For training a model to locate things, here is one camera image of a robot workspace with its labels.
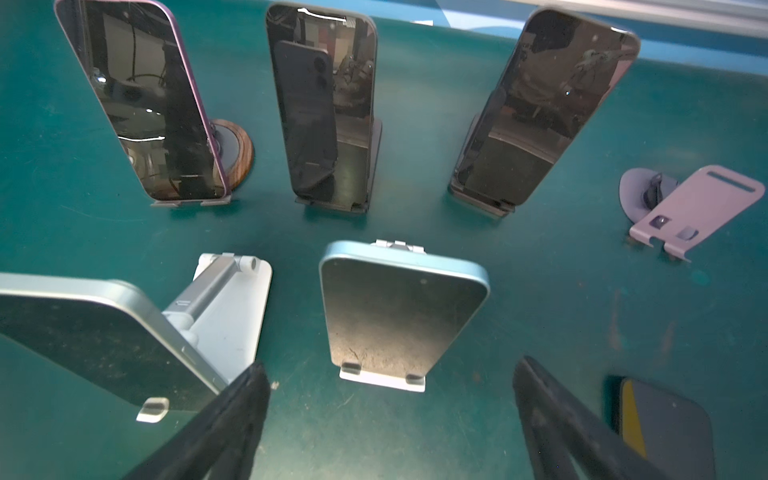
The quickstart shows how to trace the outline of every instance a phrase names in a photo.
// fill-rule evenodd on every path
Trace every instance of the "metal stand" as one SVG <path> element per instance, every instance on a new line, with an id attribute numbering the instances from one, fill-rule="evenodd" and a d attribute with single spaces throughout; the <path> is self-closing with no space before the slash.
<path id="1" fill-rule="evenodd" d="M 650 168 L 631 168 L 619 181 L 621 209 L 637 223 L 669 197 L 678 184 L 676 179 Z"/>
<path id="2" fill-rule="evenodd" d="M 760 182 L 720 165 L 702 167 L 664 198 L 629 230 L 635 240 L 653 245 L 681 260 L 685 253 L 728 223 L 765 193 Z"/>
<path id="3" fill-rule="evenodd" d="M 367 372 L 354 367 L 341 367 L 339 378 L 352 380 L 353 382 L 367 383 L 369 385 L 378 385 L 389 387 L 390 389 L 407 390 L 409 392 L 424 393 L 427 386 L 425 376 L 411 378 L 401 378 L 397 376 L 384 375 L 383 373 Z"/>
<path id="4" fill-rule="evenodd" d="M 163 314 L 225 380 L 232 382 L 256 357 L 271 280 L 272 267 L 264 260 L 204 253 L 194 281 Z"/>
<path id="5" fill-rule="evenodd" d="M 231 202 L 232 202 L 232 194 L 229 194 L 226 197 L 212 198 L 210 200 L 201 200 L 199 205 L 201 207 L 212 207 L 215 205 L 228 205 Z M 176 207 L 181 207 L 181 204 L 183 203 L 185 202 L 183 202 L 182 200 L 155 200 L 150 206 L 176 208 Z"/>

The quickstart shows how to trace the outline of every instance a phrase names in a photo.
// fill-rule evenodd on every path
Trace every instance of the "smartphone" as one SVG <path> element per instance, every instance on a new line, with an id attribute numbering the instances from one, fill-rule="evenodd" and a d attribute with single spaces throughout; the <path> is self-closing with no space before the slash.
<path id="1" fill-rule="evenodd" d="M 401 246 L 331 243 L 320 288 L 334 365 L 419 379 L 490 294 L 485 269 Z"/>
<path id="2" fill-rule="evenodd" d="M 715 480 L 707 411 L 692 400 L 636 379 L 623 379 L 617 430 L 670 480 Z"/>
<path id="3" fill-rule="evenodd" d="M 281 40 L 273 49 L 276 78 L 283 93 L 286 155 L 293 190 L 300 194 L 333 174 L 336 120 L 333 60 L 328 52 Z"/>
<path id="4" fill-rule="evenodd" d="M 214 130 L 170 10 L 151 0 L 56 0 L 54 10 L 147 195 L 225 198 Z"/>
<path id="5" fill-rule="evenodd" d="M 0 273 L 0 334 L 134 406 L 196 412 L 227 386 L 125 282 Z"/>
<path id="6" fill-rule="evenodd" d="M 373 20 L 276 3 L 266 34 L 296 201 L 365 213 L 382 131 L 373 115 Z"/>
<path id="7" fill-rule="evenodd" d="M 470 129 L 449 190 L 495 215 L 514 211 L 639 52 L 629 31 L 554 8 L 534 12 Z"/>

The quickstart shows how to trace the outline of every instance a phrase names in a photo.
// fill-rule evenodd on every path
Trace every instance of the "phone holder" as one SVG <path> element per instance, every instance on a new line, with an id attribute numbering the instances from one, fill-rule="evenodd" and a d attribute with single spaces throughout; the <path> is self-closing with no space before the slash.
<path id="1" fill-rule="evenodd" d="M 651 170 L 632 168 L 619 181 L 619 201 L 627 217 L 637 223 L 677 188 L 676 179 Z"/>
<path id="2" fill-rule="evenodd" d="M 405 242 L 331 243 L 320 262 L 331 360 L 353 382 L 424 392 L 490 287 L 476 263 Z"/>
<path id="3" fill-rule="evenodd" d="M 227 120 L 216 119 L 212 120 L 211 124 L 225 181 L 230 186 L 230 194 L 223 198 L 202 200 L 200 205 L 203 207 L 229 204 L 232 201 L 232 190 L 243 183 L 253 166 L 253 142 L 246 131 L 240 125 Z M 156 200 L 152 207 L 180 207 L 181 204 L 180 200 Z"/>
<path id="4" fill-rule="evenodd" d="M 264 260 L 203 253 L 192 283 L 163 314 L 232 382 L 256 357 L 271 280 L 272 267 Z"/>
<path id="5" fill-rule="evenodd" d="M 632 219 L 642 211 L 638 198 L 652 197 L 654 189 L 664 195 L 664 177 L 652 170 L 635 171 L 629 180 L 644 179 L 645 182 L 634 182 L 626 178 L 630 172 L 632 170 L 622 177 L 619 192 L 622 207 Z M 664 241 L 667 253 L 689 261 L 685 257 L 688 250 L 757 202 L 764 193 L 765 187 L 756 180 L 720 165 L 702 167 L 637 220 L 629 234 L 649 247 L 653 246 L 650 239 L 658 238 Z"/>

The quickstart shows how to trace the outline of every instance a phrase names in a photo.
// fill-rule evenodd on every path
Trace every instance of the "desk surface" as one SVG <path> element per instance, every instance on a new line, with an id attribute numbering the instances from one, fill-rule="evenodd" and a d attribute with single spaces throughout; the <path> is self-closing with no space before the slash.
<path id="1" fill-rule="evenodd" d="M 263 34 L 264 5 L 168 2 L 206 109 L 253 138 L 228 207 L 149 207 L 50 2 L 0 18 L 0 270 L 118 278 L 158 305 L 200 253 L 268 260 L 258 357 L 273 392 L 254 478 L 531 478 L 511 374 L 533 355 L 602 415 L 609 375 L 666 385 L 710 414 L 721 478 L 768 462 L 768 237 L 763 199 L 675 263 L 627 241 L 621 174 L 684 179 L 722 164 L 768 181 L 768 79 L 639 61 L 517 213 L 445 190 L 513 41 L 377 20 L 383 137 L 364 217 L 293 202 Z M 329 358 L 317 263 L 334 240 L 405 240 L 485 266 L 492 296 L 424 394 L 345 382 Z M 3 339 L 3 478 L 119 478 L 189 415 L 158 425 Z"/>

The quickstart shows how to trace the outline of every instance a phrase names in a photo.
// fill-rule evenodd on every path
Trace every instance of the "folding phone stand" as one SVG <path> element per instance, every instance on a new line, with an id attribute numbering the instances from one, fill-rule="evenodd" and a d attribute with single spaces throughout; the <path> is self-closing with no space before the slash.
<path id="1" fill-rule="evenodd" d="M 163 314 L 232 382 L 256 357 L 272 267 L 256 257 L 203 253 L 194 281 Z"/>
<path id="2" fill-rule="evenodd" d="M 667 253 L 686 261 L 689 261 L 685 257 L 688 250 L 765 193 L 760 182 L 720 165 L 700 168 L 676 188 L 672 184 L 674 179 L 667 179 L 669 184 L 665 187 L 664 177 L 652 170 L 627 177 L 633 170 L 622 177 L 619 187 L 621 206 L 635 222 L 629 230 L 630 236 L 649 247 L 653 246 L 650 239 L 658 238 L 664 241 Z M 648 207 L 654 200 L 644 208 L 639 205 L 642 197 L 654 196 L 662 198 L 657 198 L 660 201 L 650 211 Z"/>

